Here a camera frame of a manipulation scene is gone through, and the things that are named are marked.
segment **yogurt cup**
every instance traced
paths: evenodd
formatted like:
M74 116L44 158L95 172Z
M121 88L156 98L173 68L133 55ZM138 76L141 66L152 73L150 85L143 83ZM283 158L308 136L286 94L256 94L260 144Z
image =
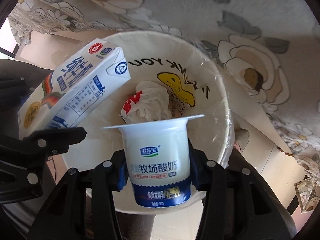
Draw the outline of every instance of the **yogurt cup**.
M187 122L203 114L124 124L119 128L136 203L143 207L171 207L191 195Z

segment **brand logo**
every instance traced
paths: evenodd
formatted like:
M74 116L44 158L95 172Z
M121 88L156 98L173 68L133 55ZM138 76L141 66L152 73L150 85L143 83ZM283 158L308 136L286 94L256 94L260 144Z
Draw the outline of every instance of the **brand logo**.
M127 68L128 68L127 63L123 61L116 66L115 72L116 74L121 75L127 71Z
M40 107L41 107L41 103L40 102L33 102L27 112L26 112L26 115L24 117L24 123L23 123L23 126L24 128L28 128L33 120L36 118L36 115L38 114L39 110L40 110Z
M96 53L98 52L100 49L102 49L103 45L102 43L96 43L96 44L93 44L90 49L89 49L89 53L90 54L93 54L93 53Z
M143 157L154 157L159 154L157 147L143 147L140 149L140 153Z
M104 48L104 49L100 52L100 54L104 56L104 55L107 55L110 51L112 51L111 48Z

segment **white milk carton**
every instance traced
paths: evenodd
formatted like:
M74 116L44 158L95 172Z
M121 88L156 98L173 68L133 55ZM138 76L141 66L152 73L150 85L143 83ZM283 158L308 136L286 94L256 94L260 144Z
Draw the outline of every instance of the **white milk carton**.
M95 39L57 67L23 104L20 139L35 130L76 127L128 80L122 49Z

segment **blue label band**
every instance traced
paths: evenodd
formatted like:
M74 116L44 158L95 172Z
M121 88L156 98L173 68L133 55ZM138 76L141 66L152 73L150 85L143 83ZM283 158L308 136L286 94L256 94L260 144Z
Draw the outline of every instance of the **blue label band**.
M171 207L186 202L191 195L190 177L166 186L139 186L132 184L134 197L143 207Z

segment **metal bolt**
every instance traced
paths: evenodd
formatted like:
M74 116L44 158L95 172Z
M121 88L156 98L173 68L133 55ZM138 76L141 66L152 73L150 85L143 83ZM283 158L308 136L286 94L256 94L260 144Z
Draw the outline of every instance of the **metal bolt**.
M74 174L76 174L76 172L77 172L77 170L75 168L71 168L68 170L69 175L74 175Z
M38 140L38 145L39 147L46 147L47 146L47 142L43 139L39 139Z
M250 171L248 168L243 168L243 169L242 169L242 173L243 173L244 175L249 175L249 174L251 173L251 171Z
M207 166L213 168L214 166L216 166L216 162L213 160L208 160L207 161Z
M103 164L102 164L103 167L105 168L109 168L112 166L112 162L111 161L105 161Z
M34 173L29 173L27 179L30 184L35 185L38 183L38 176Z

